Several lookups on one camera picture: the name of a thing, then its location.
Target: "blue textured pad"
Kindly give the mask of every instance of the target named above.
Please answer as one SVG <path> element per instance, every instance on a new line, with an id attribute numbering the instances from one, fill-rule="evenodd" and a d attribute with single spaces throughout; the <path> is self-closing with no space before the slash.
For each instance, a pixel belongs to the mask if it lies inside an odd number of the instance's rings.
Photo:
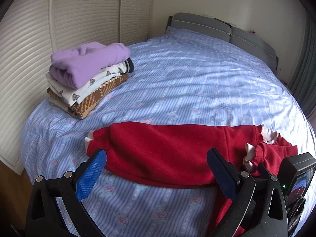
<path id="1" fill-rule="evenodd" d="M 93 162 L 77 181 L 76 195 L 79 201 L 88 198 L 94 184 L 99 178 L 106 164 L 106 152 L 101 150 L 94 158 Z"/>
<path id="2" fill-rule="evenodd" d="M 212 173 L 215 176 L 224 196 L 227 199 L 235 201 L 238 195 L 236 181 L 212 149 L 207 153 L 207 164 L 212 170 Z"/>

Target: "purple fleece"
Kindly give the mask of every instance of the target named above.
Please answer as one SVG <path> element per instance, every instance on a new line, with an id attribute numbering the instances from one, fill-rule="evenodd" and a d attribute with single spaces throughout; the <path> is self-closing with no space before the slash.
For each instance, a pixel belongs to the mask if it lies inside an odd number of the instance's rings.
<path id="1" fill-rule="evenodd" d="M 122 43 L 105 46 L 99 42 L 90 42 L 53 53 L 49 73 L 58 82 L 78 89 L 98 74 L 101 68 L 121 63 L 130 55 L 130 50 Z"/>

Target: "red sweatshirt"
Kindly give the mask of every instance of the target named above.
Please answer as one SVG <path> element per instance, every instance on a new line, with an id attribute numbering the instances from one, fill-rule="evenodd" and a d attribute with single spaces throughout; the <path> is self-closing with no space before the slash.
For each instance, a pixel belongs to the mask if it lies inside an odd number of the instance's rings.
<path id="1" fill-rule="evenodd" d="M 261 128 L 122 122 L 94 131 L 87 155 L 91 156 L 97 148 L 105 150 L 105 169 L 137 183 L 169 188 L 205 187 L 216 184 L 206 162 L 210 148 L 217 148 L 239 170 L 247 142 L 256 147 L 253 164 L 263 163 L 275 175 L 283 158 L 297 154 L 297 146 L 281 136 L 274 144 L 264 143 Z M 220 222 L 230 204 L 219 191 L 210 229 Z"/>

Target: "blue striped bedding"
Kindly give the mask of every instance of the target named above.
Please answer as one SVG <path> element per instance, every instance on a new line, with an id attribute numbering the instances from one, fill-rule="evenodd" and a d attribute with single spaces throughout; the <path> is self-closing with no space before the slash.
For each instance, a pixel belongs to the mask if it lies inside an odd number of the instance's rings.
<path id="1" fill-rule="evenodd" d="M 49 105 L 46 97 L 25 123 L 21 150 L 27 173 L 58 178 L 88 158 L 90 130 L 123 121 L 148 124 L 259 125 L 277 130 L 299 153 L 315 156 L 315 135 L 295 99 L 260 59 L 240 48 L 189 30 L 129 47 L 130 78 L 108 94 L 84 120 Z M 298 229 L 316 203 L 316 179 Z M 169 189 L 127 181 L 104 170 L 87 211 L 107 237 L 204 236 L 215 190 Z M 61 200 L 61 212 L 76 234 Z"/>

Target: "brown floor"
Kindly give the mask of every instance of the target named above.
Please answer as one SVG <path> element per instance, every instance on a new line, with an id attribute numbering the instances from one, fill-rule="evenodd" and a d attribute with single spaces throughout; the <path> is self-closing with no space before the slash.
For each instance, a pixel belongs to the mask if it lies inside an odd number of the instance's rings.
<path id="1" fill-rule="evenodd" d="M 24 230 L 32 184 L 24 170 L 14 173 L 0 162 L 0 217 L 6 217 L 14 227 Z"/>

